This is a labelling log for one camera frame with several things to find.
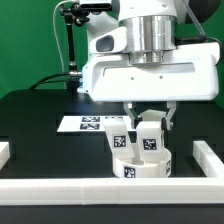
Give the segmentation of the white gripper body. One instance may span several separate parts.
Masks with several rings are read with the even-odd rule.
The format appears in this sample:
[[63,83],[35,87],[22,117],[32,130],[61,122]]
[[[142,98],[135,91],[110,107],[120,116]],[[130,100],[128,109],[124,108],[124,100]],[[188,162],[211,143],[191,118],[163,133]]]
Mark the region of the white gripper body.
[[156,64],[126,54],[95,56],[83,67],[81,93],[100,102],[212,100],[219,92],[216,43],[181,45]]

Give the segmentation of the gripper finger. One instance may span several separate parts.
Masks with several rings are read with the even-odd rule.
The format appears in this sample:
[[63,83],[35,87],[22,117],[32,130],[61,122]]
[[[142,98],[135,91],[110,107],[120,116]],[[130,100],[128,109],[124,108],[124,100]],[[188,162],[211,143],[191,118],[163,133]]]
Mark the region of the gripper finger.
[[131,119],[131,127],[135,128],[135,121],[138,118],[138,114],[136,113],[136,105],[133,102],[124,102],[123,108],[126,114]]
[[161,120],[161,126],[162,126],[163,130],[170,131],[172,129],[172,127],[173,127],[172,118],[175,114],[176,107],[177,107],[177,102],[176,101],[168,101],[167,102],[168,112]]

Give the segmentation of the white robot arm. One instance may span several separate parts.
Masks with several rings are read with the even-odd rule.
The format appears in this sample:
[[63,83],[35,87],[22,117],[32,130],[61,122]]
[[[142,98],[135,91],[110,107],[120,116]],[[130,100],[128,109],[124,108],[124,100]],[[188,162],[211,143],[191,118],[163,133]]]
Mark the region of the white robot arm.
[[189,0],[80,0],[89,22],[88,60],[79,91],[99,102],[122,102],[136,123],[135,102],[212,100],[219,91],[216,65],[221,44],[205,33],[177,38],[175,28],[198,20]]

